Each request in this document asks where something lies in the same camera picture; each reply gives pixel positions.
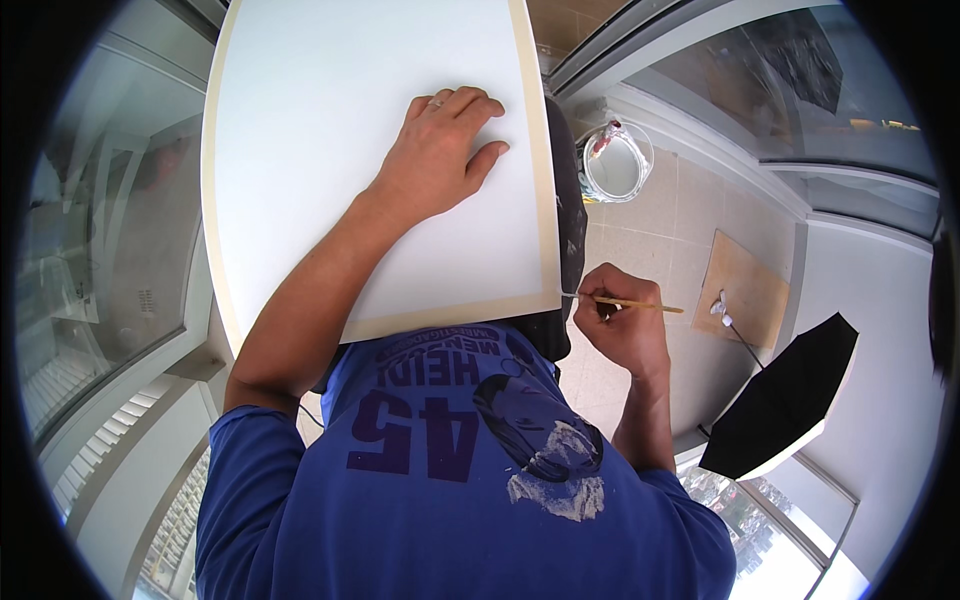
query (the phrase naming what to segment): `window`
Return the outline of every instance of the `window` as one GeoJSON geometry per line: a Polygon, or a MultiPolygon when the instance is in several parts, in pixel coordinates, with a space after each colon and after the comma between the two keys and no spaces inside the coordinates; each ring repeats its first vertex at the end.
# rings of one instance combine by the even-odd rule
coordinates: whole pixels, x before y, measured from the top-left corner
{"type": "Polygon", "coordinates": [[[727,524],[737,569],[731,599],[803,599],[811,592],[818,598],[860,596],[867,581],[837,548],[853,515],[854,503],[844,494],[795,458],[749,482],[699,468],[699,461],[698,455],[678,465],[677,476],[693,500],[727,524]]]}
{"type": "Polygon", "coordinates": [[[212,50],[157,2],[136,0],[60,106],[36,160],[15,282],[18,375],[35,440],[183,327],[212,50]]]}
{"type": "Polygon", "coordinates": [[[192,600],[197,597],[194,556],[197,550],[197,516],[206,489],[210,448],[190,470],[180,491],[157,528],[140,567],[133,597],[192,600]]]}
{"type": "Polygon", "coordinates": [[[740,145],[814,210],[933,234],[939,193],[924,133],[842,5],[744,22],[623,83],[740,145]]]}

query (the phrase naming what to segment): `wooden paintbrush handle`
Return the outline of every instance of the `wooden paintbrush handle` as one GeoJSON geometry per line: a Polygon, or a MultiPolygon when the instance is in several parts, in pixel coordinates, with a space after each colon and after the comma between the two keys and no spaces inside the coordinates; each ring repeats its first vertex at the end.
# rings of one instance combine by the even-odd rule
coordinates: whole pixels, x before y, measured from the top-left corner
{"type": "Polygon", "coordinates": [[[649,302],[637,302],[636,300],[622,300],[620,298],[607,298],[605,296],[594,296],[593,300],[596,302],[604,302],[605,304],[619,304],[620,306],[635,306],[637,308],[653,308],[655,310],[662,310],[665,313],[676,313],[678,315],[681,315],[684,312],[682,308],[663,306],[661,304],[650,304],[649,302]]]}

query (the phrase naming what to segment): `finger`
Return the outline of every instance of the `finger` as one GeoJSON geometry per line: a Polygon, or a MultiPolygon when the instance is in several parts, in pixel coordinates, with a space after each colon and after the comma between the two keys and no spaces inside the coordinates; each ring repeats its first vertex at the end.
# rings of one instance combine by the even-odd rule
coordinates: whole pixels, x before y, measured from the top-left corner
{"type": "Polygon", "coordinates": [[[597,311],[597,303],[590,296],[580,295],[577,300],[577,312],[573,313],[573,324],[591,343],[604,327],[604,318],[597,311]]]}
{"type": "Polygon", "coordinates": [[[477,151],[467,163],[467,173],[464,180],[469,194],[475,194],[483,185],[487,174],[496,164],[496,160],[510,150],[507,142],[491,142],[477,151]]]}
{"type": "Polygon", "coordinates": [[[472,135],[476,135],[492,117],[502,117],[506,113],[500,101],[493,98],[477,98],[456,118],[472,135]]]}
{"type": "Polygon", "coordinates": [[[470,87],[469,85],[458,87],[457,91],[445,100],[443,114],[456,117],[477,98],[488,98],[487,92],[479,87],[470,87]]]}
{"type": "Polygon", "coordinates": [[[660,303],[660,287],[649,279],[640,279],[606,262],[584,277],[579,293],[598,295],[599,290],[613,298],[660,303]]]}
{"type": "Polygon", "coordinates": [[[423,114],[432,114],[446,104],[446,101],[449,100],[450,96],[453,95],[453,90],[444,88],[433,95],[432,98],[427,100],[426,107],[423,109],[423,114]]]}
{"type": "Polygon", "coordinates": [[[417,96],[410,102],[410,107],[407,109],[407,114],[403,117],[403,124],[413,121],[421,114],[423,114],[423,109],[426,108],[426,103],[430,102],[433,99],[433,96],[417,96]]]}

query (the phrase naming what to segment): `umbrella light stand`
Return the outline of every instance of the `umbrella light stand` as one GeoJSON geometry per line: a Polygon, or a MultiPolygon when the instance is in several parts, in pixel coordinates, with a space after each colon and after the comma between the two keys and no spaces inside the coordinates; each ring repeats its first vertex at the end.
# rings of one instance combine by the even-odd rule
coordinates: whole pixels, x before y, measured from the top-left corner
{"type": "Polygon", "coordinates": [[[736,334],[736,337],[740,339],[740,343],[743,344],[743,347],[750,352],[750,355],[754,357],[754,360],[759,365],[760,370],[763,370],[763,363],[760,362],[760,359],[756,357],[754,349],[750,348],[750,345],[747,344],[747,341],[743,339],[743,336],[740,335],[740,332],[736,330],[736,327],[733,326],[733,317],[727,314],[727,293],[723,290],[720,290],[720,298],[713,303],[713,306],[710,307],[710,314],[715,315],[720,314],[720,320],[723,322],[723,325],[729,327],[733,330],[733,333],[736,334]]]}

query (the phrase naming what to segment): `white canvas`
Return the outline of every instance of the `white canvas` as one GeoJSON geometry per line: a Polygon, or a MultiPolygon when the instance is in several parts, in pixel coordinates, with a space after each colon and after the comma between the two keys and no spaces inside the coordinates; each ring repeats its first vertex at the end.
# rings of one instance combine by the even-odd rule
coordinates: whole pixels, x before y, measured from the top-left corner
{"type": "MultiPolygon", "coordinates": [[[[539,79],[537,88],[523,80],[523,63],[529,75],[536,54],[528,23],[528,40],[517,41],[516,4],[523,8],[522,0],[233,3],[210,78],[202,177],[211,270],[235,320],[225,318],[236,329],[228,331],[234,351],[283,278],[376,175],[410,100],[462,84],[483,87],[506,109],[475,148],[503,139],[511,151],[480,192],[396,244],[349,321],[379,319],[364,330],[385,335],[422,326],[391,316],[427,309],[442,315],[479,302],[486,319],[498,304],[496,317],[560,306],[556,214],[544,222],[536,185],[546,172],[552,203],[549,140],[545,127],[531,127],[545,113],[540,97],[531,118],[531,89],[542,92],[539,79]],[[552,300],[503,301],[549,292],[552,300]]],[[[526,19],[525,8],[519,14],[526,19]]]]}

